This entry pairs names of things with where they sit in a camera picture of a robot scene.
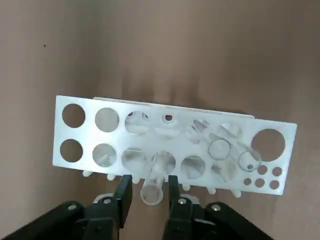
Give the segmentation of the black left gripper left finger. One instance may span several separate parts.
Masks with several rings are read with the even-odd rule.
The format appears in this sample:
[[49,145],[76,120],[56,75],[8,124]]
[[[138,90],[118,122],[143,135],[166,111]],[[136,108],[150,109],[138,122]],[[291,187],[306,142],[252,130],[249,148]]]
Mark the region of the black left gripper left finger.
[[131,175],[123,175],[111,196],[84,207],[67,201],[5,236],[6,240],[117,240],[133,198]]

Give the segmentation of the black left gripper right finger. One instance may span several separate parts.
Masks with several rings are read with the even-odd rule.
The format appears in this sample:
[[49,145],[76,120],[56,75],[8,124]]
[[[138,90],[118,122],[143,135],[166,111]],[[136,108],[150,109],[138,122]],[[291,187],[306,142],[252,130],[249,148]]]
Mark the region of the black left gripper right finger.
[[271,240],[264,231],[222,202],[202,207],[180,194],[178,177],[168,177],[169,217],[163,240]]

